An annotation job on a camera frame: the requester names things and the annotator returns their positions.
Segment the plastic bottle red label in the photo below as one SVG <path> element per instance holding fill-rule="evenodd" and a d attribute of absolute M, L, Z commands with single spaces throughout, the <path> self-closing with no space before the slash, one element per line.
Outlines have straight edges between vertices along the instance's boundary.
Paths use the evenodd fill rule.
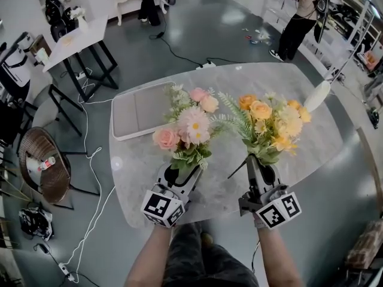
<path fill-rule="evenodd" d="M 40 162 L 40 164 L 38 165 L 38 171 L 42 172 L 44 170 L 47 170 L 48 168 L 50 168 L 53 165 L 55 165 L 55 163 L 56 163 L 56 159 L 53 156 L 51 156 L 48 159 L 43 160 L 42 162 Z"/>

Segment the black and white backpack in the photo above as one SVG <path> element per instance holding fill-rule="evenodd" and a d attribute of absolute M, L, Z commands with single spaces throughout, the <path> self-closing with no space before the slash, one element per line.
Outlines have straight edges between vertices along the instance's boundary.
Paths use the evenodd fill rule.
<path fill-rule="evenodd" d="M 53 215 L 41 207 L 31 207 L 19 211 L 19 221 L 22 231 L 31 236 L 38 236 L 49 241 L 53 236 Z"/>

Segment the white table black legs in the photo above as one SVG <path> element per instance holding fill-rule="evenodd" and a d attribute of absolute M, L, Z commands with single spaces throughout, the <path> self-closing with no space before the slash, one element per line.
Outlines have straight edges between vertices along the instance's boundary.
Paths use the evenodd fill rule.
<path fill-rule="evenodd" d="M 66 68 L 67 73 L 69 74 L 69 77 L 71 78 L 77 91 L 79 92 L 80 97 L 84 102 L 87 102 L 94 95 L 94 93 L 102 86 L 118 90 L 118 85 L 111 76 L 112 71 L 115 70 L 116 67 L 118 67 L 118 64 L 104 43 L 107 23 L 108 16 L 105 15 L 88 22 L 89 31 L 86 33 L 83 33 L 79 28 L 77 28 L 71 31 L 70 33 L 64 35 L 63 37 L 71 36 L 72 43 L 69 46 L 65 47 L 62 44 L 62 38 L 60 38 L 54 46 L 53 51 L 51 52 L 48 63 L 44 66 L 42 70 L 43 72 L 48 72 L 52 67 L 62 62 Z M 109 68 L 104 65 L 99 54 L 97 53 L 95 49 L 96 45 L 100 46 L 101 50 L 104 52 L 104 54 L 110 61 L 111 66 Z M 97 77 L 95 75 L 92 75 L 86 69 L 79 55 L 79 52 L 85 49 L 88 49 L 91 52 L 93 58 L 95 59 L 96 63 L 102 71 L 101 76 Z M 80 86 L 80 83 L 78 82 L 72 69 L 72 66 L 69 62 L 69 58 L 72 56 L 76 58 L 86 78 L 95 82 L 95 86 L 87 93 Z"/>

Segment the white rectangular tray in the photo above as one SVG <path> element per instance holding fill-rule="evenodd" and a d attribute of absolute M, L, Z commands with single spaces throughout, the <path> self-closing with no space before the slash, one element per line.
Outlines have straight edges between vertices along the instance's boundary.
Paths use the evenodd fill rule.
<path fill-rule="evenodd" d="M 155 132 L 169 124 L 171 81 L 117 95 L 111 104 L 111 129 L 117 141 Z"/>

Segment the grey marble table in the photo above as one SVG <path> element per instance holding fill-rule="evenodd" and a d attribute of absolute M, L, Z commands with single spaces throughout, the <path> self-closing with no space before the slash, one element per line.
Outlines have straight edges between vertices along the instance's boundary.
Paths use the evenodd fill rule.
<path fill-rule="evenodd" d="M 196 87 L 227 93 L 235 99 L 245 94 L 263 97 L 274 92 L 287 100 L 304 101 L 314 86 L 303 72 L 289 63 L 244 63 L 216 66 L 184 72 L 151 81 L 134 91 L 163 82 L 181 84 L 186 90 Z M 284 152 L 277 168 L 281 180 L 295 185 L 342 148 L 339 129 L 325 104 L 313 113 L 310 123 L 304 125 L 297 142 L 296 154 Z M 180 223 L 203 221 L 236 212 L 238 199 L 248 189 L 247 172 L 240 163 L 247 155 L 241 138 L 232 132 L 220 134 L 210 144 L 212 155 L 208 168 L 200 177 L 190 196 L 188 211 Z M 169 160 L 169 154 L 153 144 L 152 133 L 117 141 L 112 134 L 110 121 L 110 159 L 113 180 L 126 221 L 134 228 L 146 227 L 148 219 L 141 213 L 147 190 L 152 189 L 158 169 Z"/>

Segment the person's right forearm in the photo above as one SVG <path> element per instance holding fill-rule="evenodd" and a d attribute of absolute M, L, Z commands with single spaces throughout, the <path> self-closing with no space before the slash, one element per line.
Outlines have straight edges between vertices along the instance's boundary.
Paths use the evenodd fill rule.
<path fill-rule="evenodd" d="M 304 287 L 296 265 L 277 229 L 257 230 L 269 287 Z"/>

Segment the pink flower bouquet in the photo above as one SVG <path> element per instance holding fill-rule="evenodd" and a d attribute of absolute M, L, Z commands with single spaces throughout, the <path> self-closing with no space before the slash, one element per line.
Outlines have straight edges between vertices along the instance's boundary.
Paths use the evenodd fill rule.
<path fill-rule="evenodd" d="M 221 132 L 221 128 L 213 126 L 209 119 L 219 108 L 214 90 L 197 87 L 186 91 L 182 85 L 171 83 L 165 93 L 171 104 L 166 117 L 169 125 L 153 133 L 153 143 L 171 154 L 172 170 L 195 166 L 205 170 L 207 158 L 212 155 L 209 143 Z"/>

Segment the person's grey trousers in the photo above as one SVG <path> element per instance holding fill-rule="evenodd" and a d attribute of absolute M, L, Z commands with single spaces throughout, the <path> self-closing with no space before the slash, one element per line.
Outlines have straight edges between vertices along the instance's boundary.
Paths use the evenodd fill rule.
<path fill-rule="evenodd" d="M 200 223 L 175 228 L 163 287 L 259 287 L 252 271 L 225 248 L 203 242 Z"/>

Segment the white cup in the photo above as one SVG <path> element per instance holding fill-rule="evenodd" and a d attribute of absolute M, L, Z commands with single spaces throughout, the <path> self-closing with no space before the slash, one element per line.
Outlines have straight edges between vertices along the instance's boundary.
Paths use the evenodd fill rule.
<path fill-rule="evenodd" d="M 35 53 L 35 58 L 38 63 L 42 65 L 46 65 L 49 60 L 49 56 L 45 50 L 45 48 L 40 48 L 36 53 Z"/>

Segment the white and black machine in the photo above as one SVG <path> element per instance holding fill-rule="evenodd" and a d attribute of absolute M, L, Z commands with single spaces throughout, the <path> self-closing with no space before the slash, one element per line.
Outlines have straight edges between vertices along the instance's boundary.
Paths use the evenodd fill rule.
<path fill-rule="evenodd" d="M 23 32 L 11 46 L 0 44 L 0 94 L 6 91 L 14 100 L 26 99 L 34 66 L 28 56 L 33 41 L 29 32 Z"/>

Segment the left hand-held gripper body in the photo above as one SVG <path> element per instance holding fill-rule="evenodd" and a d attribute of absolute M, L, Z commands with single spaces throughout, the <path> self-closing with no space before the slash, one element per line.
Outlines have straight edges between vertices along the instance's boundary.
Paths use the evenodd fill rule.
<path fill-rule="evenodd" d="M 190 186 L 169 188 L 155 184 L 151 190 L 147 190 L 141 212 L 152 223 L 162 227 L 173 227 L 185 214 L 191 192 Z"/>

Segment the black office chair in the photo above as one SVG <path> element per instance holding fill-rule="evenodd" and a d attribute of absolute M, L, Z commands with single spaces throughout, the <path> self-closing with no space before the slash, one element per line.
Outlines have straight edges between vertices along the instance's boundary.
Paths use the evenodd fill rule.
<path fill-rule="evenodd" d="M 22 132 L 23 110 L 12 108 L 0 100 L 0 141 L 12 145 L 16 136 Z"/>

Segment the scattered floor litter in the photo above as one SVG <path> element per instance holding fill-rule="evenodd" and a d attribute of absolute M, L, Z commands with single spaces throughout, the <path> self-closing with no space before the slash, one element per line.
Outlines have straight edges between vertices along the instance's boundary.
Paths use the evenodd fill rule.
<path fill-rule="evenodd" d="M 241 31 L 243 31 L 243 33 L 245 34 L 245 39 L 251 45 L 265 44 L 267 46 L 270 46 L 272 44 L 273 38 L 264 29 L 251 30 L 247 28 L 242 28 Z"/>

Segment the white metal shelving rack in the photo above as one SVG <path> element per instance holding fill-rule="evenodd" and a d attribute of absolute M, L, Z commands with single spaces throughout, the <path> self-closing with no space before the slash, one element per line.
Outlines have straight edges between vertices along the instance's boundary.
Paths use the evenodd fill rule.
<path fill-rule="evenodd" d="M 333 0 L 329 4 L 335 6 L 329 8 L 327 19 L 334 19 L 336 24 L 330 29 L 339 32 L 343 39 L 324 75 L 331 80 L 356 54 L 364 56 L 364 40 L 372 40 L 371 49 L 383 41 L 383 0 Z"/>

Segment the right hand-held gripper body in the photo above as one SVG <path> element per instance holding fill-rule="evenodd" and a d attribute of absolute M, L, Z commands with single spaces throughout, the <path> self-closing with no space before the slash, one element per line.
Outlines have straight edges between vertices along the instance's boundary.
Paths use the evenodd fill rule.
<path fill-rule="evenodd" d="M 252 213 L 257 229 L 276 229 L 302 213 L 294 192 L 287 185 L 278 185 L 270 191 L 255 195 L 251 191 L 239 198 L 240 216 Z"/>

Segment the brown wicker chair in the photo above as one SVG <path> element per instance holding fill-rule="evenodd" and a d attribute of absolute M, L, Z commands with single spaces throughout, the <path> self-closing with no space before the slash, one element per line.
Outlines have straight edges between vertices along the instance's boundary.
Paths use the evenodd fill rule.
<path fill-rule="evenodd" d="M 61 151 L 52 136 L 42 127 L 32 127 L 25 132 L 19 148 L 19 168 L 26 184 L 53 206 L 64 208 L 59 203 L 69 190 L 99 197 L 100 192 L 81 190 L 71 184 L 71 165 L 68 155 L 86 155 L 82 151 Z M 53 156 L 55 165 L 38 171 L 43 160 Z"/>

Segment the person's left forearm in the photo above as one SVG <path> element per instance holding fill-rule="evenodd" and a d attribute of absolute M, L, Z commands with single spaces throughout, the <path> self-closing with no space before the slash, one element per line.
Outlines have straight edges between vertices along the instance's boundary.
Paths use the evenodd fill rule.
<path fill-rule="evenodd" d="M 162 286 L 171 235 L 171 228 L 154 226 L 127 275 L 124 287 Z"/>

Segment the brown cardboard box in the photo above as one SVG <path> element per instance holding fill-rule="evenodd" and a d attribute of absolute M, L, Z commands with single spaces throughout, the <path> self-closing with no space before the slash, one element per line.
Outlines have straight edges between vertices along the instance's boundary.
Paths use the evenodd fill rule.
<path fill-rule="evenodd" d="M 48 46 L 47 44 L 47 41 L 45 40 L 44 36 L 42 34 L 38 35 L 34 42 L 32 43 L 32 45 L 30 46 L 29 48 L 29 51 L 34 55 L 36 56 L 37 55 L 37 52 L 40 50 L 40 49 L 44 49 L 46 54 L 48 56 L 51 55 L 51 49 L 50 47 Z"/>

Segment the pink upholstered chair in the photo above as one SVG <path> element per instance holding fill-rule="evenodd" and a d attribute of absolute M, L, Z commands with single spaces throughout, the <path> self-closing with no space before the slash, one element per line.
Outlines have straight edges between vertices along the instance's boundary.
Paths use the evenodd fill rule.
<path fill-rule="evenodd" d="M 366 50 L 365 45 L 360 45 L 357 58 L 362 62 L 368 71 L 373 71 L 383 57 L 383 45 L 377 42 L 372 50 Z"/>

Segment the yellow flower bouquet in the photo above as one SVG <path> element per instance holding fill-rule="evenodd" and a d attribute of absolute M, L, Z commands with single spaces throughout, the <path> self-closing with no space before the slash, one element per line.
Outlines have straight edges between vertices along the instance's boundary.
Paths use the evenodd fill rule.
<path fill-rule="evenodd" d="M 231 113 L 213 115 L 211 120 L 236 131 L 247 153 L 264 167 L 277 163 L 283 152 L 295 155 L 303 126 L 312 120 L 305 106 L 274 92 L 261 99 L 245 94 L 235 100 L 223 92 L 218 97 Z"/>

